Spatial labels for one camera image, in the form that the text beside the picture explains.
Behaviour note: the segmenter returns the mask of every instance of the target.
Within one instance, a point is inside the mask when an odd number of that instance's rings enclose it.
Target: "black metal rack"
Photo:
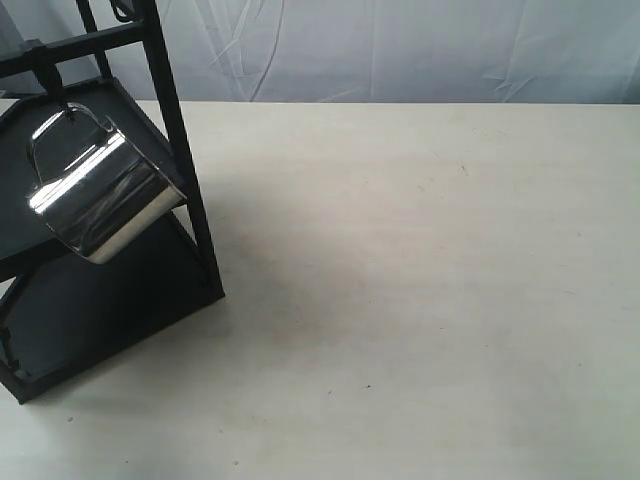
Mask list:
[[[124,25],[98,30],[89,0],[75,0],[86,34],[47,45],[59,63],[95,55],[101,76],[65,87],[70,100],[109,113],[154,155],[187,196],[195,242],[172,213],[106,265],[73,254],[25,208],[32,180],[24,140],[53,103],[34,96],[0,117],[0,382],[24,403],[224,296],[211,233],[154,0],[111,0]],[[105,51],[142,42],[165,138],[113,78]],[[22,53],[0,57],[0,78],[30,71]]]

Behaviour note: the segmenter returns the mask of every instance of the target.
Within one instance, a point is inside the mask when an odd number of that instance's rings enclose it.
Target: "white table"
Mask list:
[[[0,391],[0,478],[640,477],[640,108],[183,109],[228,298]]]

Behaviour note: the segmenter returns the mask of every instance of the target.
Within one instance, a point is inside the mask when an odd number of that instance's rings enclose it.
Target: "stainless steel mug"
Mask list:
[[[38,184],[27,201],[67,247],[101,264],[185,197],[110,118],[101,124],[84,105],[69,107],[89,117],[97,130],[60,175],[49,180],[41,176],[36,147],[67,112],[52,115],[33,132],[27,157]]]

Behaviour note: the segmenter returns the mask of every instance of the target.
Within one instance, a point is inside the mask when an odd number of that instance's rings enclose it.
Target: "mug handle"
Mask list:
[[[40,186],[42,186],[43,181],[42,176],[40,175],[40,169],[38,168],[38,162],[36,160],[36,147],[38,146],[38,143],[40,142],[42,137],[47,132],[49,132],[56,124],[58,124],[60,120],[62,120],[69,112],[82,113],[83,115],[89,117],[93,121],[93,123],[98,126],[98,128],[102,128],[107,132],[109,131],[107,128],[100,124],[100,121],[91,110],[80,103],[69,103],[69,110],[61,110],[51,115],[31,134],[31,138],[29,138],[29,142],[27,144],[27,159],[31,164],[31,168],[33,168],[33,170],[36,172],[36,175],[38,176],[38,182]]]

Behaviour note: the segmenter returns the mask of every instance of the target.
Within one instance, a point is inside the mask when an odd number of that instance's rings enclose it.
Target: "fabric backdrop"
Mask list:
[[[73,0],[0,2],[23,38],[51,41],[83,30]],[[640,99],[638,0],[157,3],[185,100]],[[107,0],[92,6],[100,27],[117,24]],[[15,38],[0,41],[0,48],[12,41],[15,48]],[[141,47],[109,58],[136,98],[154,97]],[[61,68],[68,82],[97,74],[88,58]],[[8,84],[0,81],[0,88]]]

